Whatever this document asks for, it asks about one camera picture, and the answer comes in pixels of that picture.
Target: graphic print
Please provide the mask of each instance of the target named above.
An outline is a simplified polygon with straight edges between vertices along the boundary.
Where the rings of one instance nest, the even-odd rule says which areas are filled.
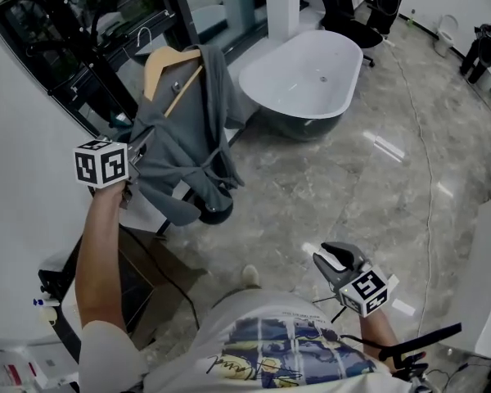
[[[305,318],[236,322],[222,353],[208,357],[207,374],[257,381],[263,388],[305,386],[373,373],[376,365],[337,341],[331,329]]]

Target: gray robe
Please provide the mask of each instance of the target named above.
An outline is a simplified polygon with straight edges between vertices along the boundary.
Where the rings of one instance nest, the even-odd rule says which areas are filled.
[[[146,129],[155,129],[154,142],[137,164],[141,172],[139,187],[149,202],[177,226],[192,223],[200,216],[194,205],[172,197],[180,180],[217,211],[232,204],[232,199],[218,190],[221,183],[226,188],[244,185],[232,162],[224,126],[241,128],[246,121],[222,51],[215,46],[199,49],[204,69],[169,117],[165,118],[164,112],[200,60],[165,70],[154,100],[142,98],[131,133],[132,141]]]

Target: bathtub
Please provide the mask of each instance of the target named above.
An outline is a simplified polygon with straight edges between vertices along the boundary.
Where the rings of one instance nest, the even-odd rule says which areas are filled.
[[[345,36],[311,30],[248,65],[239,80],[273,127],[308,141],[331,131],[347,111],[362,59]]]

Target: gray tile floor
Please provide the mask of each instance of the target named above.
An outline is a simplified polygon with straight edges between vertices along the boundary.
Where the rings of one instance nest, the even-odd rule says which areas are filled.
[[[237,285],[248,263],[259,269],[265,287],[308,300],[330,296],[310,253],[332,240],[357,244],[399,278],[394,296],[416,309],[409,317],[385,307],[400,340],[419,331],[429,246],[431,279],[420,332],[439,327],[470,252],[478,206],[491,198],[491,112],[459,75],[456,56],[438,56],[429,35],[397,20],[390,41],[396,47],[381,44],[373,52],[375,68],[362,67],[350,108],[324,139],[292,142],[255,116],[232,148],[246,182],[233,193],[232,217],[217,227],[195,223],[167,232],[172,252],[209,271],[191,290],[202,319]],[[330,316],[340,309],[334,300],[318,305]],[[182,307],[171,325],[160,328],[155,361],[186,350],[192,326]],[[336,330],[358,335],[357,317],[345,313]],[[450,373],[466,361],[487,364],[457,351],[449,356],[442,346],[429,348],[427,361]],[[469,367],[448,391],[478,391],[487,370]],[[432,381],[445,383],[438,373]]]

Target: white t-shirt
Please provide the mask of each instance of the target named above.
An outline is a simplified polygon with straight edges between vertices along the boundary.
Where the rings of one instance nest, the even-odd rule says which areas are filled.
[[[211,310],[190,350],[148,373],[128,335],[105,322],[83,329],[82,393],[406,393],[412,385],[337,341],[322,311],[290,293],[246,290]]]

